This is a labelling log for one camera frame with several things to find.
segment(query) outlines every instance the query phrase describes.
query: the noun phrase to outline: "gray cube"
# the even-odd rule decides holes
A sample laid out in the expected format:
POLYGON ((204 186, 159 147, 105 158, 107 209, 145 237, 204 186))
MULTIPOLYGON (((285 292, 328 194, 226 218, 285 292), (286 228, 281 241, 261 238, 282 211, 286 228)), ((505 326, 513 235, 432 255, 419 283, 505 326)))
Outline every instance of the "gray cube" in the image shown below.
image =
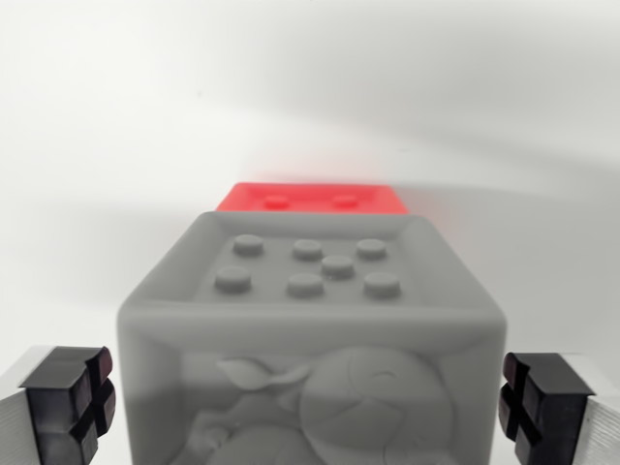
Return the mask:
POLYGON ((423 218, 204 213, 118 330, 135 465, 488 463, 506 321, 423 218))

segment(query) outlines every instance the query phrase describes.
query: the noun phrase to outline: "white plastic part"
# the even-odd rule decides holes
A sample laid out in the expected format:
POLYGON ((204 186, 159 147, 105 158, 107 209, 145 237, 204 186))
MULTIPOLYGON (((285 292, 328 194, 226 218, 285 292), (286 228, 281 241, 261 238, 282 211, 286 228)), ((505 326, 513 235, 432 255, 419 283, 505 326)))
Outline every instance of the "white plastic part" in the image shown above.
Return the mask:
POLYGON ((52 349, 32 347, 0 376, 0 465, 40 465, 26 391, 19 386, 52 349))
POLYGON ((573 465, 616 465, 620 457, 620 390, 588 357, 562 357, 596 392, 588 398, 573 465))

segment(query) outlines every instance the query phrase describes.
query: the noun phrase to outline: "white surface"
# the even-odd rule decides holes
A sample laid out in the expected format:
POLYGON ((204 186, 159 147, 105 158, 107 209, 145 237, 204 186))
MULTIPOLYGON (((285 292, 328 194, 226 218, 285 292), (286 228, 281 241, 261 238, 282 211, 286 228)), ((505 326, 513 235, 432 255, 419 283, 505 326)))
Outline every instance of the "white surface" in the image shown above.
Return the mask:
MULTIPOLYGON (((617 384, 618 23, 613 2, 0 0, 0 366, 115 352, 120 301, 233 182, 369 181, 407 185, 511 350, 617 384)), ((122 403, 93 464, 129 464, 122 403)))

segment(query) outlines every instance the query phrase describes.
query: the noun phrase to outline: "cube top face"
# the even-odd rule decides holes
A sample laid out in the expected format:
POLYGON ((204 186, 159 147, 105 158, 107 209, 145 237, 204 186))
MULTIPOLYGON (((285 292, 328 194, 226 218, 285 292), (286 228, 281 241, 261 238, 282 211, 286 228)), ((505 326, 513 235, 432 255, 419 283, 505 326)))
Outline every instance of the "cube top face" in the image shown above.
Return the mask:
POLYGON ((149 301, 200 312, 499 314, 434 228, 412 215, 205 213, 130 298, 149 301))
POLYGON ((235 184, 218 211, 407 213, 388 186, 358 184, 235 184))

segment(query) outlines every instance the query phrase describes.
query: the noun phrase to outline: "black plastic part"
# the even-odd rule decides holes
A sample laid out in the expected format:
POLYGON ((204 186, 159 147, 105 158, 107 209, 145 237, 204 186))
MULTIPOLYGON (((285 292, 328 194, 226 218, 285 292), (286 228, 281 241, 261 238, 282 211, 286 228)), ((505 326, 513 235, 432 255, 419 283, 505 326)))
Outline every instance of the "black plastic part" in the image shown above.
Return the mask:
POLYGON ((95 394, 91 405, 97 425, 97 435, 101 437, 109 431, 116 410, 116 393, 112 381, 104 382, 95 394))
POLYGON ((69 432, 37 436, 39 456, 45 465, 88 465, 97 452, 97 429, 87 411, 69 432))
POLYGON ((92 401, 86 365, 44 360, 21 385, 36 429, 69 430, 92 401))
POLYGON ((90 463, 114 417, 111 368, 105 347, 57 347, 23 382, 42 465, 90 463))
POLYGON ((499 418, 523 465, 571 465, 594 392, 558 354, 507 354, 499 418))
POLYGON ((57 347, 47 357, 48 361, 78 362, 85 364, 90 375, 93 394, 112 371, 112 357, 107 347, 57 347))

